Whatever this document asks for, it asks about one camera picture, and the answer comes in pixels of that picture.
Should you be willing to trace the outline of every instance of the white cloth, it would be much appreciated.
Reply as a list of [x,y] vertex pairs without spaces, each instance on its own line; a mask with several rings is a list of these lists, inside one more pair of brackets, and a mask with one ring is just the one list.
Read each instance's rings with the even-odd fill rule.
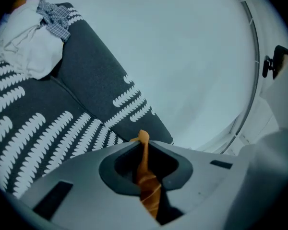
[[45,27],[40,29],[42,15],[36,13],[39,0],[26,3],[0,21],[0,57],[15,72],[41,79],[62,59],[63,42]]

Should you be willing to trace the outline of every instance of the opening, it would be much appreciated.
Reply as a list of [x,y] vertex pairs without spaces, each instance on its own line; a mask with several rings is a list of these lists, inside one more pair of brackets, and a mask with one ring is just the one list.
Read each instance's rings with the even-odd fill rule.
[[[116,172],[134,184],[136,184],[136,173],[143,156],[143,149],[141,145],[137,145],[120,155],[115,161]],[[162,185],[162,179],[173,173],[178,168],[179,163],[176,159],[151,145],[149,145],[148,156],[148,169],[156,175],[161,183],[161,196],[156,220],[160,225],[164,225],[183,215],[179,209],[170,205],[166,190]]]
[[[162,179],[178,168],[178,161],[166,153],[149,145],[148,169],[152,171],[160,183]],[[135,182],[136,171],[141,162],[143,147],[137,145],[120,155],[115,160],[115,171],[129,181]]]
[[72,188],[71,183],[58,182],[49,193],[34,207],[33,211],[41,217],[50,220],[66,195]]
[[228,170],[232,166],[232,163],[226,163],[226,162],[222,162],[222,161],[219,161],[219,160],[213,160],[213,161],[210,162],[210,164],[213,164],[215,166],[222,167],[222,168],[225,168],[225,169],[228,169]]

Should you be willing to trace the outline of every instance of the dark gray cushion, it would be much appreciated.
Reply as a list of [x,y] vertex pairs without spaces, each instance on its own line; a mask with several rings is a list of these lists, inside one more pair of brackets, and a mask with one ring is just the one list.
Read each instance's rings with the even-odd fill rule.
[[55,79],[26,79],[0,63],[0,187],[19,197],[70,157],[123,140]]
[[[69,3],[62,5],[72,8]],[[70,10],[74,11],[72,18],[80,18],[74,8]],[[168,130],[88,23],[78,20],[69,31],[63,59],[54,72],[56,78],[89,113],[124,139],[137,137],[143,129],[151,139],[172,143]]]

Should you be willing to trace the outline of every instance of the plaid cloth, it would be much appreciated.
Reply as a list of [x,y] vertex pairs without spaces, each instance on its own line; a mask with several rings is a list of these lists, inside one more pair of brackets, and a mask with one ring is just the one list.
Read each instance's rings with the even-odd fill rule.
[[61,38],[63,42],[68,40],[71,34],[68,31],[67,16],[70,12],[66,7],[62,5],[58,7],[55,4],[41,0],[36,12],[43,16],[41,26],[46,24],[46,29]]

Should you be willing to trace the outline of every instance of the fabric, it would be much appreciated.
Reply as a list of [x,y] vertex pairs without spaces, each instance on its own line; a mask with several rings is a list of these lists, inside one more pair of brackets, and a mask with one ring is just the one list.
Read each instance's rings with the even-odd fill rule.
[[68,32],[67,16],[70,12],[67,8],[41,0],[36,12],[43,16],[47,30],[61,38],[63,42],[67,42],[71,35]]
[[0,22],[0,57],[17,73],[41,79],[62,58],[63,43],[45,28],[36,13],[39,0],[27,0]]
[[[72,33],[64,47],[66,61],[61,61],[52,75],[58,75],[61,70],[64,71],[60,77],[70,72],[66,80],[78,84],[78,88],[73,84],[69,88],[60,77],[46,76],[43,81],[29,79],[16,73],[13,65],[0,60],[0,188],[17,198],[64,161],[127,141],[130,136],[137,136],[141,127],[151,132],[150,137],[154,139],[172,141],[144,98],[134,108],[134,99],[141,92],[82,16],[71,4],[65,5],[70,11],[68,23]],[[83,98],[96,98],[90,102],[95,106],[89,106],[88,102],[84,105]],[[113,117],[117,118],[114,126],[103,121]]]
[[[70,4],[69,21],[79,18]],[[85,20],[72,23],[64,57],[51,73],[116,134],[130,140],[146,130],[151,140],[172,143],[173,138],[145,96]]]
[[9,13],[12,13],[15,9],[19,8],[20,6],[24,5],[27,0],[15,0],[12,4],[12,8]]
[[139,137],[130,141],[140,141],[143,149],[142,161],[139,164],[136,174],[136,183],[141,189],[140,200],[153,218],[157,218],[161,197],[161,184],[157,177],[148,169],[148,142],[149,135],[146,131],[140,130]]
[[0,62],[0,188],[19,198],[41,176],[86,152],[122,143],[53,78]]

